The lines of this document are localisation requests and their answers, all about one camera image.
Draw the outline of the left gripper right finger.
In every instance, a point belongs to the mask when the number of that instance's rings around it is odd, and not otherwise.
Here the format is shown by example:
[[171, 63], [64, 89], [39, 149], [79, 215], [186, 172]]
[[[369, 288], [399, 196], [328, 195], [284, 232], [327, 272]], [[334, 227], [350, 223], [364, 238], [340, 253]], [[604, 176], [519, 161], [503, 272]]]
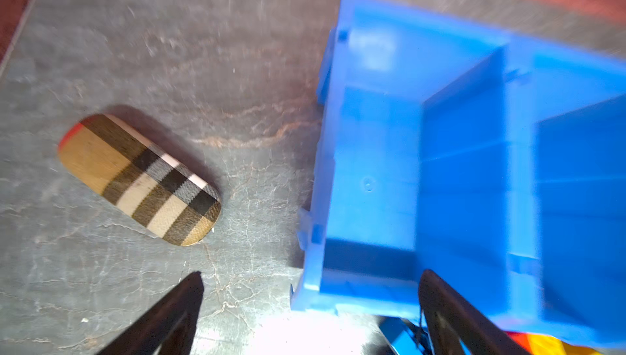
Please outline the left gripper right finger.
[[432, 270], [419, 283], [419, 301], [434, 354], [526, 354]]

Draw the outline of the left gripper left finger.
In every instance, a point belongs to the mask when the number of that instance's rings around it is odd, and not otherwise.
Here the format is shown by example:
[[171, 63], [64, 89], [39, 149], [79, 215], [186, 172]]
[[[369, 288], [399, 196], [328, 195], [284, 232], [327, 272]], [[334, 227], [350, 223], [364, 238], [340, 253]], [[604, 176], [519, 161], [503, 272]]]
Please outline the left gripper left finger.
[[203, 300], [199, 271], [190, 273], [101, 354], [189, 354]]

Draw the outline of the blue three-compartment bin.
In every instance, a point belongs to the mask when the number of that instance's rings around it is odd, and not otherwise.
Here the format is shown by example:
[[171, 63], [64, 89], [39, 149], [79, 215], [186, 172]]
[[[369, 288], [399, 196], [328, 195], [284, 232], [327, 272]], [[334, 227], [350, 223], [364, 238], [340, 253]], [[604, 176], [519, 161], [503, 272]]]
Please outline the blue three-compartment bin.
[[297, 311], [417, 320], [433, 270], [500, 328], [625, 347], [625, 62], [341, 0]]

